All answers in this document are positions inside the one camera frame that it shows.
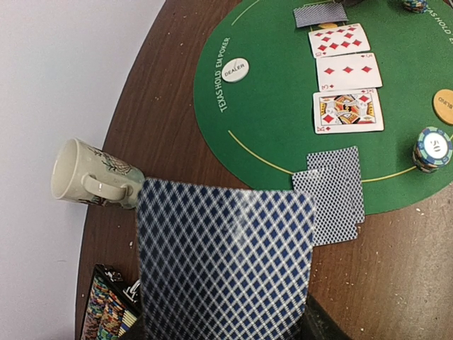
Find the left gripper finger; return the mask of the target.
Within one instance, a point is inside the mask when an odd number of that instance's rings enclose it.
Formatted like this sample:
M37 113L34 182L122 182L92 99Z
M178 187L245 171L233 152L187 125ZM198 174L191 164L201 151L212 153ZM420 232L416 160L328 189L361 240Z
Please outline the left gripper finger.
M351 340L312 295L307 296L301 326L300 339Z

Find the poker chip stack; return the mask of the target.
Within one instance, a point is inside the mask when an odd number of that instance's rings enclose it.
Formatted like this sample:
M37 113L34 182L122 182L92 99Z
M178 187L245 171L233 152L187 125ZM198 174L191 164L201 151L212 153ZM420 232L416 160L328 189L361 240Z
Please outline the poker chip stack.
M431 174L452 159L452 141L443 130L429 126L421 131L413 147L412 160L417 169Z
M412 13L425 13L428 9L426 0L403 0L402 6Z

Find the king of diamonds card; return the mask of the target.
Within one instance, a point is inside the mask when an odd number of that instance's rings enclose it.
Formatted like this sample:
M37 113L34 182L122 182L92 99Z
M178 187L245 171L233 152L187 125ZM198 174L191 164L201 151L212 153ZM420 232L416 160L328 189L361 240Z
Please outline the king of diamonds card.
M384 130L376 89L316 92L313 94L313 112L317 135Z

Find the orange big blind button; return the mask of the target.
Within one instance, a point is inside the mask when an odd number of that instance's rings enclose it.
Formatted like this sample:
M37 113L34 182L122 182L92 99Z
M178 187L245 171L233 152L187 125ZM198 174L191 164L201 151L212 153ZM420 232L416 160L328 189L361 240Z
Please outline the orange big blind button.
M453 90L440 89L433 97L432 106L436 116L444 123L453 125Z

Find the three of diamonds card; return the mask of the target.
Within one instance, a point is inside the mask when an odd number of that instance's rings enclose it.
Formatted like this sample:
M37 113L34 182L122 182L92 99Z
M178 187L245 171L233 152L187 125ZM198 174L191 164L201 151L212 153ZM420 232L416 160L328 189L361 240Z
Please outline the three of diamonds card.
M372 52L317 59L319 91L369 89L382 86L375 54Z

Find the white dealer button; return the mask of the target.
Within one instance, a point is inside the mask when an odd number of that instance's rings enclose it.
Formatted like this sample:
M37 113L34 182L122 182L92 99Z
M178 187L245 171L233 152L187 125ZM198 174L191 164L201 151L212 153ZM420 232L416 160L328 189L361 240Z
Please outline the white dealer button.
M246 59L242 57L228 61L222 69L222 79L228 83L241 81L249 72L250 66Z

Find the ten of diamonds card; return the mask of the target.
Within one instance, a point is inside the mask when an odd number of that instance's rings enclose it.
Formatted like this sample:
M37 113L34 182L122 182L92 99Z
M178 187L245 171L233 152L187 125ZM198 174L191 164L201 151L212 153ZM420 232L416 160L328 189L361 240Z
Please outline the ten of diamonds card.
M312 54L316 59L371 50L360 23L314 30L309 32L308 36Z

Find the single blue playing card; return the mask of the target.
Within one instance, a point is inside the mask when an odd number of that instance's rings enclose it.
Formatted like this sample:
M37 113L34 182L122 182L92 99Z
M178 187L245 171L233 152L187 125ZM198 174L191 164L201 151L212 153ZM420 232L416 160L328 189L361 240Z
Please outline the single blue playing card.
M308 169L338 167L348 176L356 223L363 223L365 221L365 204L358 147L353 146L331 151L308 153L306 162Z

